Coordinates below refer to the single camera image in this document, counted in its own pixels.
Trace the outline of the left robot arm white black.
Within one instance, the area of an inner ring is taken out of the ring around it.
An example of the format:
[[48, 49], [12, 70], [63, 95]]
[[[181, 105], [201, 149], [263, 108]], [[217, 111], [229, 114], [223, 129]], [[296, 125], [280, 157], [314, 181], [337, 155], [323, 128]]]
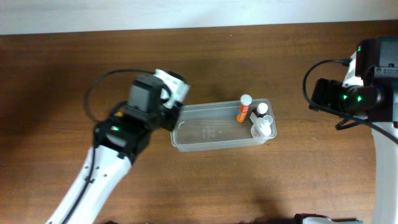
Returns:
[[173, 131], [189, 84], [181, 75], [136, 69], [129, 97], [102, 121], [94, 119], [93, 143], [74, 183], [48, 223], [93, 223], [118, 183], [157, 129]]

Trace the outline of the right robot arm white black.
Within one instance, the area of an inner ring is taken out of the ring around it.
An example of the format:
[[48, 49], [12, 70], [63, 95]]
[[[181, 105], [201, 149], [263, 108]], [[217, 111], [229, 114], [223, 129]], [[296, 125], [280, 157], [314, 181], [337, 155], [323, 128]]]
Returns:
[[376, 204], [373, 223], [397, 223], [397, 69], [370, 65], [343, 82], [319, 79], [310, 108], [342, 118], [337, 129], [372, 129], [376, 154]]

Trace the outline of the orange Redoxon tube white cap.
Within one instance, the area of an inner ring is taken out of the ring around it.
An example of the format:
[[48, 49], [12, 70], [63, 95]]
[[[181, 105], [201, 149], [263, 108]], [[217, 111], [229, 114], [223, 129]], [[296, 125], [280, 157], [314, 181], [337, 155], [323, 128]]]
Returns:
[[252, 97], [250, 95], [242, 95], [240, 98], [240, 106], [239, 106], [239, 112], [236, 117], [237, 121], [239, 123], [243, 123], [244, 120], [246, 119], [249, 107], [252, 103]]

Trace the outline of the clear spray bottle white label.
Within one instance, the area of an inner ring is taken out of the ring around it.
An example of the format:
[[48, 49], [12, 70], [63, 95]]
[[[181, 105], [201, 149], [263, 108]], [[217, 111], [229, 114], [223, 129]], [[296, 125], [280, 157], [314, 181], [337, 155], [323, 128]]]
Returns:
[[251, 135], [253, 138], [269, 137], [272, 134], [271, 125], [274, 119], [271, 115], [264, 115], [257, 117], [254, 113], [250, 115], [250, 120], [253, 122], [251, 127]]

